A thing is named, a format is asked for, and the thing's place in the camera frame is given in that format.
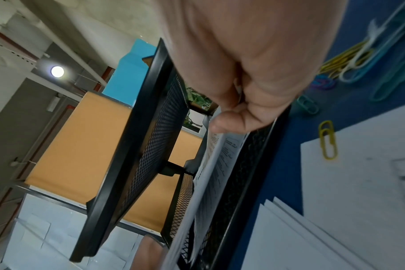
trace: black mesh file organizer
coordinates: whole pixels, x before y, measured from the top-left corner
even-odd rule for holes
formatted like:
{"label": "black mesh file organizer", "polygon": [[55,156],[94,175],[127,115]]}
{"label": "black mesh file organizer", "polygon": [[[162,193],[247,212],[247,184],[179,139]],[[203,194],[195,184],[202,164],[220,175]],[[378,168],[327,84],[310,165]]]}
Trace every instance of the black mesh file organizer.
{"label": "black mesh file organizer", "polygon": [[[220,199],[199,255],[191,267],[193,228],[178,260],[181,270],[225,270],[249,218],[262,183],[275,156],[288,118],[286,109],[273,123],[250,133]],[[191,177],[181,176],[161,236],[171,245],[193,192]]]}
{"label": "black mesh file organizer", "polygon": [[116,224],[165,167],[188,112],[185,84],[160,40],[70,261],[96,255]]}

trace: ceiling light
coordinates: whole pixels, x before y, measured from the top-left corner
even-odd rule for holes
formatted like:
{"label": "ceiling light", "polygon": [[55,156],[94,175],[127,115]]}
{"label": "ceiling light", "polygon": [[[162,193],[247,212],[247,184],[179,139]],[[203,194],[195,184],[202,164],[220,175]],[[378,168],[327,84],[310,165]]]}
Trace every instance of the ceiling light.
{"label": "ceiling light", "polygon": [[62,67],[55,66],[51,69],[51,74],[56,78],[61,78],[65,74],[65,70]]}

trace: blue desk surface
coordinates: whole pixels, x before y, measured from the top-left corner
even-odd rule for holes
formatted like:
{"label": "blue desk surface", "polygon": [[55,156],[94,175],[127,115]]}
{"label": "blue desk surface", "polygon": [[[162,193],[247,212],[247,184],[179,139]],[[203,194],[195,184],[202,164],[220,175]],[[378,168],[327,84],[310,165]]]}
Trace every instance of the blue desk surface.
{"label": "blue desk surface", "polygon": [[[362,41],[367,34],[369,21],[376,18],[378,25],[395,10],[402,1],[397,0],[350,0],[344,21],[327,59]],[[405,82],[383,102],[372,103],[369,95],[379,78],[385,74],[394,59],[405,48],[405,37],[359,82],[351,85],[339,83],[334,89],[305,92],[317,102],[320,112],[309,116],[293,105],[285,135],[272,161],[270,170],[256,200],[249,221],[229,269],[241,269],[247,245],[256,220],[259,204],[278,197],[294,210],[303,213],[300,145],[318,138],[318,125],[332,120],[335,130],[341,130],[376,115],[405,105]]]}

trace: hand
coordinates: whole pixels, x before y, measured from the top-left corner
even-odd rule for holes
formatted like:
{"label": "hand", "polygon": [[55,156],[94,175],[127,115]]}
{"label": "hand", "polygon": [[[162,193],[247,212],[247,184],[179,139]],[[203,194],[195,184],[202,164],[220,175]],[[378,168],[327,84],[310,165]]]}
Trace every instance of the hand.
{"label": "hand", "polygon": [[[313,80],[346,0],[152,0],[183,79],[222,108],[213,132],[272,123]],[[233,81],[242,81],[238,104]]]}

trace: teal paper clip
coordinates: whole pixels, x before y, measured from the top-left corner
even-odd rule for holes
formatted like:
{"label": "teal paper clip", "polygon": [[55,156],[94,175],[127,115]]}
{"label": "teal paper clip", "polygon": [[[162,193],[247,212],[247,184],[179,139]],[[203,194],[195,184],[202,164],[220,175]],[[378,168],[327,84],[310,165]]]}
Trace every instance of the teal paper clip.
{"label": "teal paper clip", "polygon": [[379,102],[388,98],[405,81],[405,53],[399,57],[392,69],[379,81],[370,95],[370,101]]}
{"label": "teal paper clip", "polygon": [[305,110],[305,112],[309,114],[317,114],[320,110],[315,101],[313,101],[306,95],[301,95],[300,97],[298,97],[296,102]]}

